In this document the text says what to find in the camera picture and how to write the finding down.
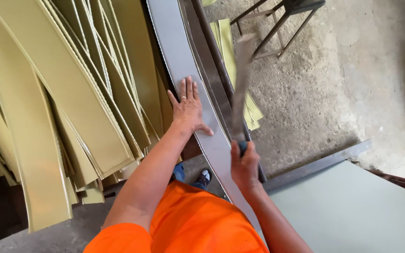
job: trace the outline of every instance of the orange shirt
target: orange shirt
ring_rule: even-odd
[[[84,253],[268,252],[236,206],[176,180],[166,188],[149,231],[132,223],[105,228]]]

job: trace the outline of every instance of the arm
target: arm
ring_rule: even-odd
[[[248,142],[240,158],[239,145],[233,141],[231,157],[232,179],[254,210],[270,252],[312,252],[263,189],[257,169],[260,157],[254,143]]]
[[[102,229],[118,223],[135,223],[149,231],[151,219],[170,181],[173,168],[196,130],[213,135],[202,120],[198,89],[191,77],[181,82],[181,103],[171,91],[173,123],[121,188]]]

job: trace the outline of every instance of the gray plastic strip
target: gray plastic strip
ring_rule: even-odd
[[[208,136],[202,131],[197,131],[195,136],[199,146],[229,200],[242,210],[253,227],[260,231],[259,221],[254,211],[232,181],[230,142],[220,126],[205,85],[201,85],[203,82],[188,44],[178,2],[177,0],[147,0],[147,4],[154,31],[176,91],[179,93],[179,84],[186,76],[191,76],[199,84],[198,92],[203,107],[202,119],[214,132],[213,136]]]

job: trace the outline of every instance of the jeans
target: jeans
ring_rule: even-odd
[[[177,181],[184,181],[185,178],[185,173],[184,173],[184,168],[182,167],[182,164],[176,164],[175,168],[173,169],[173,175],[175,176],[175,179]],[[206,187],[203,186],[203,184],[199,182],[194,182],[190,184],[191,186],[194,186],[196,188],[200,188],[203,190],[206,190]]]

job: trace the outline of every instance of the metal stand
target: metal stand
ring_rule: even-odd
[[[280,58],[282,56],[282,54],[285,53],[285,51],[287,51],[290,44],[295,40],[296,36],[298,36],[298,34],[301,32],[301,30],[304,28],[304,26],[307,25],[308,21],[312,18],[312,16],[315,14],[315,12],[326,3],[325,0],[282,0],[282,2],[278,3],[272,9],[261,11],[261,12],[250,13],[251,11],[258,8],[263,3],[265,3],[266,1],[267,0],[259,0],[256,4],[251,6],[245,12],[240,14],[238,17],[234,18],[230,23],[230,25],[233,25],[236,23],[237,27],[239,28],[239,33],[240,33],[240,35],[242,35],[242,29],[241,29],[240,23],[239,23],[241,20],[251,19],[254,17],[258,17],[258,16],[263,16],[263,15],[266,15],[266,16],[273,15],[273,20],[274,20],[275,25],[273,26],[271,31],[265,36],[265,38],[262,40],[262,42],[259,44],[259,46],[256,48],[256,50],[254,51],[254,53],[252,55],[254,60],[263,58],[263,57],[267,57],[270,55],[276,55],[276,54],[279,54],[278,58]],[[276,18],[275,12],[276,12],[276,10],[280,9],[281,7],[285,8],[285,13],[278,20]],[[289,16],[307,12],[307,11],[311,11],[311,13],[307,16],[306,20],[304,20],[302,25],[298,28],[295,35],[290,39],[290,41],[287,43],[287,45],[285,45],[284,41],[282,40],[281,33],[279,32],[279,28],[284,24],[284,22],[289,18]],[[278,33],[279,42],[281,43],[281,48],[270,51],[270,52],[260,53],[262,48],[270,41],[271,37],[273,37],[273,35],[275,33]]]

